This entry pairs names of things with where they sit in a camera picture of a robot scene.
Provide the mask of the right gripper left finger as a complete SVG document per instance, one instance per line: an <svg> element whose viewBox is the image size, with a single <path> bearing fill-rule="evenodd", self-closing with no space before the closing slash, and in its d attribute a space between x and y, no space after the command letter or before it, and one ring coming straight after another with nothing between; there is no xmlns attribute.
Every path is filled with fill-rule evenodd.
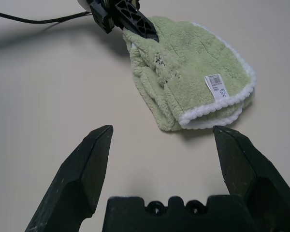
<svg viewBox="0 0 290 232"><path fill-rule="evenodd" d="M28 232L77 232L96 211L114 128L91 131L65 159L29 222Z"/></svg>

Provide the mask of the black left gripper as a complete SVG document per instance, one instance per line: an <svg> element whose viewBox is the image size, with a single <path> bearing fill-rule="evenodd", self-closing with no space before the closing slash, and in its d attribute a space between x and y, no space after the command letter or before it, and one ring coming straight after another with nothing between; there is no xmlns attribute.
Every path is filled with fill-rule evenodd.
<svg viewBox="0 0 290 232"><path fill-rule="evenodd" d="M159 41L152 22L139 10L138 0L89 0L94 21L107 34L114 27L127 29L146 39Z"/></svg>

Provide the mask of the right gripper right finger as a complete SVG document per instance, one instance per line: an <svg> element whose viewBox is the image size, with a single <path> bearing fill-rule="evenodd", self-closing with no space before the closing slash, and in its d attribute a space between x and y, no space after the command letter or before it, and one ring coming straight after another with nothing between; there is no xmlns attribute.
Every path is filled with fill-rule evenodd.
<svg viewBox="0 0 290 232"><path fill-rule="evenodd" d="M290 187L275 166L240 132L213 133L229 193L243 198L260 232L290 232Z"/></svg>

